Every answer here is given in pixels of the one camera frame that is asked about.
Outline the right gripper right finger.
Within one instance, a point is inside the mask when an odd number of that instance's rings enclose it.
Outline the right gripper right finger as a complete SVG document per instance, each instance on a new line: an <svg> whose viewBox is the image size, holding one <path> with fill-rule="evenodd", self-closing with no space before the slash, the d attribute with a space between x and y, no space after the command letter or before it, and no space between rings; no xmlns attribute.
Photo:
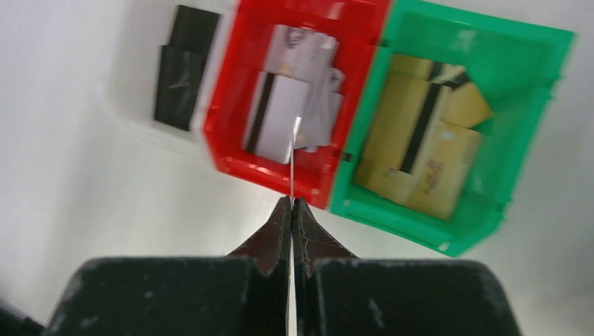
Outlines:
<svg viewBox="0 0 594 336"><path fill-rule="evenodd" d="M519 335L481 262L356 257L298 199L291 220L299 335Z"/></svg>

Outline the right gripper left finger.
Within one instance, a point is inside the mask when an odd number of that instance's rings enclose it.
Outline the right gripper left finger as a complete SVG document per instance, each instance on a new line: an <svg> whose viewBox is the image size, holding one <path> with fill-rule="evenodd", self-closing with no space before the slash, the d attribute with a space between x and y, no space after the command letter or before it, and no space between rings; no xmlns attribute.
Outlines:
<svg viewBox="0 0 594 336"><path fill-rule="evenodd" d="M70 279L47 335L286 335L291 200L228 255L109 257Z"/></svg>

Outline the silver credit card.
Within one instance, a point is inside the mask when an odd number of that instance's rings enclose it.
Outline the silver credit card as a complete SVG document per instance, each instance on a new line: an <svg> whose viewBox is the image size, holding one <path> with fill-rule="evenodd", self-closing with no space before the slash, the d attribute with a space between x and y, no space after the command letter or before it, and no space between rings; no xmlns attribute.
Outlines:
<svg viewBox="0 0 594 336"><path fill-rule="evenodd" d="M295 158L294 158L294 151L295 151L295 140L296 140L296 133L297 133L297 117L295 112L295 80L294 77L291 77L291 135L290 135L290 150L289 150L289 159L290 159L290 205L291 210L294 208L295 203ZM296 292L296 273L294 269L294 252L293 252L293 245L294 243L291 241L291 250L290 250L290 287L289 287L289 318L291 324L291 335L299 335L298 331L298 310L297 310L297 292Z"/></svg>

